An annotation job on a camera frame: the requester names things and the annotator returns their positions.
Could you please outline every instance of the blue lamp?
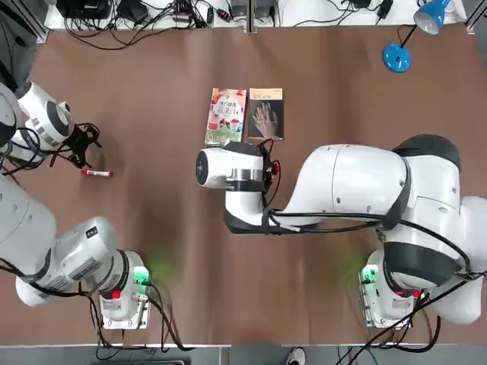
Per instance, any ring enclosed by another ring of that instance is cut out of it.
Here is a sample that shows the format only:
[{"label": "blue lamp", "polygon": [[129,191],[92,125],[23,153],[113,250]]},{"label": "blue lamp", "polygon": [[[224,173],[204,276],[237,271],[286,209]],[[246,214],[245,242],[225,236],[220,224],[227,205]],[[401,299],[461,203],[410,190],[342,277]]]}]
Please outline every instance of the blue lamp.
[{"label": "blue lamp", "polygon": [[387,68],[394,72],[404,72],[411,65],[411,53],[405,48],[406,42],[417,27],[426,33],[438,34],[443,27],[444,10],[450,0],[432,0],[424,4],[412,17],[415,26],[401,43],[389,43],[382,52],[382,59]]}]

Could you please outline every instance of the book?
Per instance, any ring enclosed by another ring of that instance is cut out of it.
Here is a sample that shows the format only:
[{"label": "book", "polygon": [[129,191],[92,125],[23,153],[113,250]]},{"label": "book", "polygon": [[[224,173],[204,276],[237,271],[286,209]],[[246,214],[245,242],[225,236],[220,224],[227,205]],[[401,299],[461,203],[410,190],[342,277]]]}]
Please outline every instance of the book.
[{"label": "book", "polygon": [[242,141],[246,107],[247,90],[214,88],[205,146],[225,146],[229,141]]},{"label": "book", "polygon": [[284,139],[282,89],[250,89],[247,126],[249,139]]}]

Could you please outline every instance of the metal bracket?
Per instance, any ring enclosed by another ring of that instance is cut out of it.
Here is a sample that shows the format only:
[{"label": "metal bracket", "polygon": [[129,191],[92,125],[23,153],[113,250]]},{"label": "metal bracket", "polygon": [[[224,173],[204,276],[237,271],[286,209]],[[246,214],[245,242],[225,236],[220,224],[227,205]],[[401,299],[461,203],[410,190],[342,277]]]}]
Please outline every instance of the metal bracket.
[{"label": "metal bracket", "polygon": [[[362,280],[361,273],[359,273],[358,274],[358,282],[360,283],[361,280]],[[385,328],[389,327],[390,325],[393,325],[396,322],[395,319],[381,318],[376,313],[372,313],[371,298],[369,298],[368,291],[365,290],[364,284],[358,285],[358,300],[360,302],[362,315],[364,317],[365,326],[367,328],[385,329]],[[405,321],[401,322],[399,325],[397,325],[396,327],[394,327],[394,329],[396,329],[396,330],[405,329],[408,326],[408,324],[409,324],[409,321],[405,320]]]},{"label": "metal bracket", "polygon": [[49,30],[44,27],[40,21],[25,5],[23,0],[11,0],[15,9],[20,13],[20,16],[29,24],[29,27],[37,35],[37,44],[44,44],[47,41]]},{"label": "metal bracket", "polygon": [[247,33],[257,33],[256,27],[256,0],[247,0]]},{"label": "metal bracket", "polygon": [[146,329],[149,326],[149,312],[151,304],[149,302],[140,302],[137,312],[128,321],[112,321],[103,316],[104,329]]}]

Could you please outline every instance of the power adapter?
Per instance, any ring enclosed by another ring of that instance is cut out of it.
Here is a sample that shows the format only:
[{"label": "power adapter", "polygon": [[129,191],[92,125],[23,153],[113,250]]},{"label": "power adapter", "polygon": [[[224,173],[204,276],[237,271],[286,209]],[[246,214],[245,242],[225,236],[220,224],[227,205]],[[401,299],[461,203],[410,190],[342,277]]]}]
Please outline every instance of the power adapter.
[{"label": "power adapter", "polygon": [[379,11],[377,12],[377,16],[380,19],[385,19],[386,16],[389,14],[390,8],[393,6],[393,0],[383,0],[380,4]]},{"label": "power adapter", "polygon": [[352,4],[357,9],[368,8],[368,6],[371,4],[371,0],[352,0]]}]

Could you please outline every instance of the table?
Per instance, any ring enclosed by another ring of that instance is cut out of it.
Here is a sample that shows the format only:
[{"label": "table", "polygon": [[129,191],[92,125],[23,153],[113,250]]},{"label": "table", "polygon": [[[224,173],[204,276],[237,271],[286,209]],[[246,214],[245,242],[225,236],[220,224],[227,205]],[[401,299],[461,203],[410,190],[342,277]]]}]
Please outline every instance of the table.
[{"label": "table", "polygon": [[[149,5],[156,8],[163,8],[170,4],[172,0],[147,0]],[[209,0],[216,8],[224,10],[228,9],[227,2],[225,0]],[[371,0],[369,8],[376,8],[382,0]],[[342,12],[338,8],[346,9],[347,6],[341,4],[340,0],[278,0],[279,4],[279,17],[276,20],[276,26],[291,27],[297,23],[305,20],[315,21],[329,21],[337,19]],[[207,5],[200,2],[196,5],[202,16],[206,17]],[[154,17],[159,11],[155,8],[148,6],[149,14]],[[386,19],[380,21],[379,25],[401,25],[401,24],[414,24],[412,16],[418,10],[417,0],[396,0],[393,3],[390,13]],[[215,16],[215,23],[213,27],[243,27],[245,26],[245,17],[236,17],[235,21],[227,23],[219,17]],[[447,7],[444,23],[454,24],[458,22],[464,22],[466,20],[465,9],[463,8],[462,0],[451,0]],[[340,25],[374,25],[377,22],[377,14],[366,9],[347,17]],[[108,21],[101,21],[100,27],[104,27]],[[330,21],[328,23],[306,23],[306,26],[326,26],[337,25],[339,21]],[[44,25],[52,30],[65,30],[64,18],[61,16],[56,6],[50,5]],[[73,27],[72,23],[68,21],[68,25],[71,29],[77,30]],[[270,18],[264,18],[256,20],[256,26],[258,27],[272,27],[273,23]],[[158,21],[154,29],[166,29],[169,27],[185,27],[185,24],[176,24],[170,17],[165,17],[161,21]],[[133,28],[133,22],[131,21],[119,21],[117,24],[118,29],[127,30]]]},{"label": "table", "polygon": [[[412,66],[401,75],[380,56],[395,39],[395,27],[174,31],[102,52],[51,34],[31,79],[68,100],[77,122],[100,127],[103,149],[92,151],[91,162],[115,176],[81,176],[58,161],[18,179],[52,210],[60,233],[108,217],[119,247],[140,252],[156,282],[170,288],[186,344],[364,343],[356,273],[378,247],[373,233],[232,235],[222,219],[224,193],[200,188],[194,163],[213,87],[282,87],[285,140],[273,157],[283,179],[273,206],[285,205],[316,147],[392,148],[419,133],[450,138],[461,153],[463,195],[487,195],[487,171],[479,168],[487,154],[487,80],[475,39],[461,24],[439,36],[416,32],[408,43]],[[96,342],[85,300],[31,309],[4,273],[0,290],[0,344]],[[424,321],[416,322],[406,340],[424,343]],[[470,326],[444,323],[440,343],[485,344],[486,325],[486,314]],[[135,343],[159,338],[155,311],[149,330],[126,335]]]}]

